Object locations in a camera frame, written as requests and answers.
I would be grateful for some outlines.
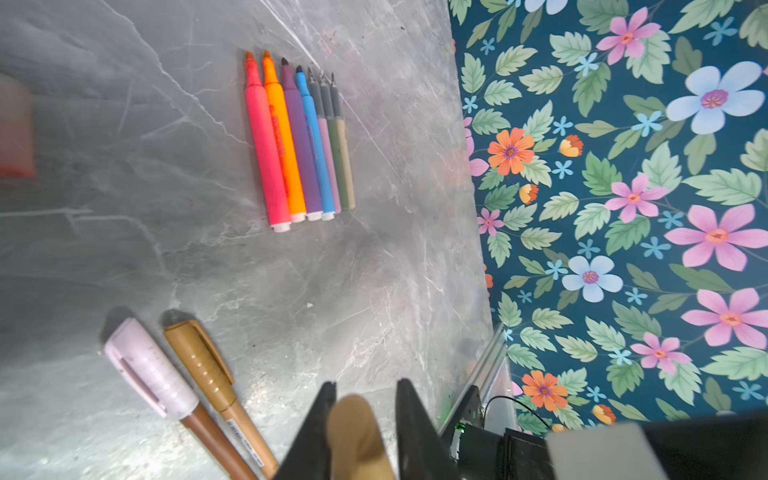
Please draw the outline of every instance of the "marble table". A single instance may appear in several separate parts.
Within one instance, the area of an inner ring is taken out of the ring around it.
[[[356,210],[270,230],[245,49],[336,73]],[[326,380],[391,454],[398,378],[447,413],[492,329],[444,0],[0,0],[0,74],[38,172],[0,180],[0,476],[225,478],[100,353],[172,308],[278,459]]]

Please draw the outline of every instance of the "pen cap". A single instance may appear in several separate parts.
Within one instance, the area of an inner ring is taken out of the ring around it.
[[[188,320],[169,326],[165,338],[210,404],[218,412],[228,409],[237,399],[234,378],[200,323]]]
[[[124,320],[104,344],[104,354],[128,385],[160,416],[181,420],[200,403],[138,320]]]

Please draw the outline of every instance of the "light blue flower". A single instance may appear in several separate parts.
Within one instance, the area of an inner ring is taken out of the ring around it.
[[[661,110],[656,110],[654,113],[650,114],[650,117],[646,116],[646,114],[637,114],[637,119],[640,123],[634,125],[632,130],[642,130],[643,133],[641,135],[647,137],[651,128],[655,131],[661,130],[661,124],[656,123],[656,120],[658,120],[660,116]]]
[[[627,365],[632,365],[632,360],[627,358],[631,354],[632,352],[630,352],[629,350],[614,349],[614,352],[608,353],[608,356],[616,360],[616,365],[621,365],[622,363],[626,363]]]
[[[589,75],[590,70],[597,70],[598,64],[593,63],[595,58],[598,57],[598,53],[596,51],[592,52],[589,55],[589,58],[581,57],[578,59],[578,62],[581,64],[578,67],[574,68],[574,71],[580,71],[582,77],[586,77]]]
[[[564,137],[565,136],[565,129],[573,127],[574,126],[574,122],[568,121],[568,119],[565,117],[565,115],[563,115],[563,117],[560,119],[560,121],[556,121],[554,123],[554,125],[557,128],[555,128],[552,131],[552,133],[557,135],[558,132],[560,132],[560,135],[562,135]]]
[[[659,244],[659,239],[657,237],[651,237],[650,243],[643,242],[640,244],[640,246],[646,249],[644,254],[646,257],[655,255],[656,258],[659,260],[664,258],[664,254],[661,253],[662,250],[669,250],[670,248],[672,248],[672,246],[669,243]]]
[[[637,305],[643,304],[643,299],[648,298],[647,293],[640,293],[640,290],[637,289],[636,286],[632,287],[631,292],[624,292],[629,296],[629,299],[627,300],[627,303],[635,302]]]
[[[672,212],[665,210],[661,213],[661,216],[664,218],[660,218],[659,222],[663,223],[664,226],[669,230],[672,227],[682,227],[683,222],[680,221],[680,218],[683,218],[685,214],[683,212],[678,212],[676,214],[672,214]]]
[[[608,398],[605,396],[604,393],[600,393],[600,387],[596,386],[594,389],[592,387],[587,387],[587,390],[589,390],[589,393],[587,396],[592,399],[593,402],[597,403],[600,402],[600,399],[606,399]]]
[[[762,389],[762,386],[757,385],[756,383],[752,384],[752,386],[749,386],[743,380],[741,382],[739,382],[739,384],[741,385],[741,388],[735,386],[735,387],[732,388],[732,390],[734,392],[740,393],[742,400],[749,400],[750,397],[758,399],[758,400],[764,400],[765,399],[765,396],[763,396],[763,394],[757,392],[757,390]]]
[[[560,161],[559,161],[559,160],[556,160],[556,161],[554,161],[554,165],[555,165],[557,168],[555,168],[555,169],[552,171],[552,173],[553,173],[553,174],[557,174],[557,175],[558,175],[558,178],[559,178],[560,180],[562,180],[563,178],[565,178],[565,176],[566,176],[566,175],[573,175],[573,174],[574,174],[574,171],[573,171],[573,170],[571,170],[570,168],[568,168],[568,167],[570,167],[570,166],[571,166],[571,164],[573,164],[573,162],[572,162],[572,161],[570,161],[570,160],[566,160],[564,164],[560,163]]]
[[[488,52],[490,52],[491,50],[495,50],[496,47],[493,46],[493,41],[494,41],[493,38],[491,38],[491,40],[483,40],[482,46],[480,47],[480,51],[485,52],[485,54],[487,55]]]
[[[466,110],[468,114],[472,113],[472,109],[477,109],[478,105],[475,103],[475,101],[478,99],[477,95],[472,95],[472,98],[464,97],[464,103],[465,105],[462,107],[463,110]]]
[[[710,23],[710,27],[712,27],[714,31],[706,34],[704,36],[704,40],[714,38],[714,40],[712,40],[712,46],[716,47],[723,41],[723,35],[726,35],[727,37],[733,37],[738,32],[738,30],[735,28],[728,28],[732,23],[733,17],[726,18],[722,25],[719,22]]]
[[[584,255],[585,257],[587,257],[587,260],[591,259],[593,253],[600,252],[599,247],[592,246],[593,243],[594,242],[592,241],[592,239],[587,240],[587,243],[579,242],[578,246],[580,246],[581,249],[576,250],[576,253],[579,253],[580,255]]]

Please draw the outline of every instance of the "pen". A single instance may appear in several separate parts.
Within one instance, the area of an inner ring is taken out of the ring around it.
[[[275,476],[279,467],[277,460],[235,396],[232,373],[200,323],[188,320],[169,326],[165,329],[165,338],[264,475]]]
[[[123,379],[161,417],[181,421],[233,480],[258,480],[147,330],[128,318],[104,344]]]

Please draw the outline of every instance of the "orange flower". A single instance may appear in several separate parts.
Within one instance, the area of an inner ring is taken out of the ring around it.
[[[538,408],[544,406],[550,412],[557,412],[558,409],[564,409],[568,406],[568,401],[563,398],[568,396],[568,391],[564,386],[558,385],[558,379],[551,373],[546,376],[534,370],[531,375],[523,376],[523,392],[531,397],[531,401]]]
[[[525,136],[522,128],[512,128],[512,133],[503,130],[498,132],[496,140],[491,142],[488,152],[493,155],[488,159],[492,167],[498,167],[501,175],[509,174],[511,170],[517,175],[525,170],[525,165],[533,161],[534,153],[529,150],[534,145],[531,135]]]
[[[523,185],[520,189],[520,200],[523,200],[523,203],[526,205],[535,202],[537,197],[538,187],[534,184]]]
[[[560,142],[560,153],[566,157],[575,158],[584,153],[584,142],[576,135],[568,135]]]

